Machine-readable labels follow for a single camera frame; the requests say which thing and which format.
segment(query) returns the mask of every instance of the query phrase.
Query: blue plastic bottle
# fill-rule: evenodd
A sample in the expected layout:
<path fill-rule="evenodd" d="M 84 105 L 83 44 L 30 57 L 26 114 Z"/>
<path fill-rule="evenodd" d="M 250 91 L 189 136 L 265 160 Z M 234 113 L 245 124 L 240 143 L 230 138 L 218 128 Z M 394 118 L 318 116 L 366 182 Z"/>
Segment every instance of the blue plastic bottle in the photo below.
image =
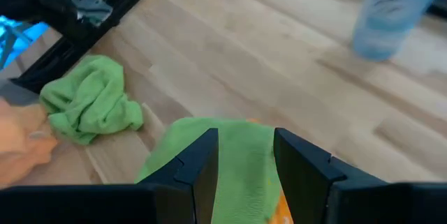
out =
<path fill-rule="evenodd" d="M 394 55 L 432 0 L 364 0 L 353 49 L 372 61 Z"/>

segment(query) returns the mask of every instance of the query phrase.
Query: green microfiber cloth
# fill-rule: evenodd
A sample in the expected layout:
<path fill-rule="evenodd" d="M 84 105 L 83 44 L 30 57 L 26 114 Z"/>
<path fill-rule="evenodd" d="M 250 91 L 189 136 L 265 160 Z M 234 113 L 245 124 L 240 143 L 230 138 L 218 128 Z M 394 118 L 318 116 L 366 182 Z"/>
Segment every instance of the green microfiber cloth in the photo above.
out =
<path fill-rule="evenodd" d="M 163 167 L 207 129 L 219 131 L 219 174 L 212 222 L 261 224 L 281 192 L 273 156 L 274 128 L 247 121 L 185 118 L 172 124 L 135 182 Z"/>
<path fill-rule="evenodd" d="M 124 93 L 123 67 L 106 56 L 85 57 L 65 77 L 46 84 L 40 99 L 51 126 L 78 144 L 143 123 L 139 104 Z"/>

